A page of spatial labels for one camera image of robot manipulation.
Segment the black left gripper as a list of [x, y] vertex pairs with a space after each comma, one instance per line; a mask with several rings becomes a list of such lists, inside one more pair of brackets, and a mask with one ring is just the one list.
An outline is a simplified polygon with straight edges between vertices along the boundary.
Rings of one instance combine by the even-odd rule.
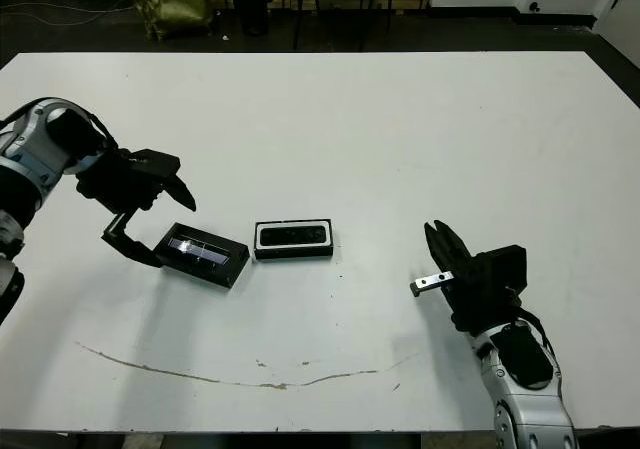
[[126, 233], [134, 211], [149, 210], [163, 191], [189, 210], [196, 211], [196, 201], [186, 184], [177, 176], [164, 179], [162, 187], [152, 176], [139, 171], [139, 156], [131, 151], [104, 153], [93, 165], [76, 174], [77, 191], [87, 199], [96, 200], [113, 214], [102, 240], [124, 257], [159, 268], [162, 262], [142, 242]]

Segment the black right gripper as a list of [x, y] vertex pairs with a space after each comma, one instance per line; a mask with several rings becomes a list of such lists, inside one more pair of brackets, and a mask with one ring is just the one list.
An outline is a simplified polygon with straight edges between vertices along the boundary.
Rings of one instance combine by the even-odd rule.
[[483, 332], [513, 319], [520, 293], [520, 263], [471, 258], [463, 240], [443, 222], [424, 224], [429, 253], [440, 272], [410, 283], [414, 297], [440, 289], [460, 332]]

